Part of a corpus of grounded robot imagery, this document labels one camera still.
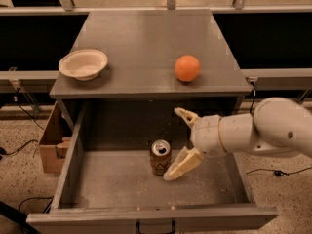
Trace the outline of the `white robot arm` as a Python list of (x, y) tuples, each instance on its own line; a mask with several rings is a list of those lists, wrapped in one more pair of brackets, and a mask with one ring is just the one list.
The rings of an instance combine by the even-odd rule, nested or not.
[(253, 113), (221, 117), (200, 117), (183, 108), (175, 114), (191, 130), (191, 149), (182, 148), (164, 173), (164, 180), (176, 180), (198, 167), (206, 158), (234, 152), (258, 156), (312, 157), (312, 114), (283, 97), (261, 101)]

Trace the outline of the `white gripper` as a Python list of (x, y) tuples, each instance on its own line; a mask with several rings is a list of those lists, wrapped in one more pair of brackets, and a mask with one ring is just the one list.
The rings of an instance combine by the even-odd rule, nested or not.
[(183, 147), (180, 150), (163, 175), (163, 179), (166, 181), (176, 180), (198, 167), (204, 160), (202, 153), (206, 155), (225, 154), (220, 141), (220, 116), (213, 115), (200, 118), (196, 113), (181, 107), (175, 108), (174, 113), (191, 129), (190, 141), (195, 148)]

